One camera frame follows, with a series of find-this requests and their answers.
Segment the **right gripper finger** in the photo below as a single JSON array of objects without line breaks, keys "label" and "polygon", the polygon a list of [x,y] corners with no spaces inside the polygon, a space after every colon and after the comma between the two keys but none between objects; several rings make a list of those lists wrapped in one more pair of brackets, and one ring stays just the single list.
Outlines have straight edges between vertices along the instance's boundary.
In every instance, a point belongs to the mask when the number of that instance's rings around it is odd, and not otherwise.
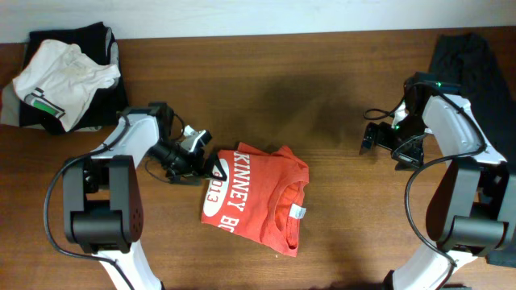
[{"label": "right gripper finger", "polygon": [[377,144],[377,133],[378,133],[378,125],[374,122],[370,122],[364,132],[364,136],[362,138],[359,154],[363,155],[369,151],[371,151]]},{"label": "right gripper finger", "polygon": [[397,161],[396,171],[415,171],[424,165],[422,151],[394,152],[393,159]]}]

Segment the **red printed t-shirt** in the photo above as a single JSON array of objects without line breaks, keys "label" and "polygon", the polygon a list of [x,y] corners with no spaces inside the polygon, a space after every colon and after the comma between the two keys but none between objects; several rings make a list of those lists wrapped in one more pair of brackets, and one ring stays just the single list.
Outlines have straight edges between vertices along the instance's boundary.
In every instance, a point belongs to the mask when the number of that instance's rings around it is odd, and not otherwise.
[{"label": "red printed t-shirt", "polygon": [[287,146],[266,153],[246,143],[221,150],[225,181],[212,180],[202,207],[201,223],[248,238],[276,252],[298,254],[304,188],[310,181],[308,165]]}]

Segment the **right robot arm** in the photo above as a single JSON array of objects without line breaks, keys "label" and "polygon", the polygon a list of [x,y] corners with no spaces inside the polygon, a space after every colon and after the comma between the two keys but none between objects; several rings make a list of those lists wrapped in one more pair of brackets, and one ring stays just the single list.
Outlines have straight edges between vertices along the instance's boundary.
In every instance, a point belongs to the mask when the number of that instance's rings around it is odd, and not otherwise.
[{"label": "right robot arm", "polygon": [[[460,85],[431,73],[406,79],[401,100],[368,120],[360,153],[382,147],[409,171],[404,209],[421,246],[383,289],[443,289],[464,265],[506,249],[514,241],[515,166],[488,140]],[[426,169],[446,164],[427,207],[425,234],[410,209],[410,191]]]}]

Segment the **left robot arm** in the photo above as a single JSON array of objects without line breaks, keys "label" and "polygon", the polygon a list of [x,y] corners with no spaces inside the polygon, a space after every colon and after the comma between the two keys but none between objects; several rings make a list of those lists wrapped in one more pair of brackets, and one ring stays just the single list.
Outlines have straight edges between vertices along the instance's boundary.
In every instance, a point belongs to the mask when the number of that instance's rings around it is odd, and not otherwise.
[{"label": "left robot arm", "polygon": [[165,171],[168,184],[225,181],[216,155],[204,156],[207,130],[182,125],[171,138],[176,114],[164,102],[128,107],[108,138],[88,156],[71,159],[63,177],[64,232],[80,257],[101,263],[118,289],[162,289],[144,254],[144,210],[136,169],[146,155]]}]

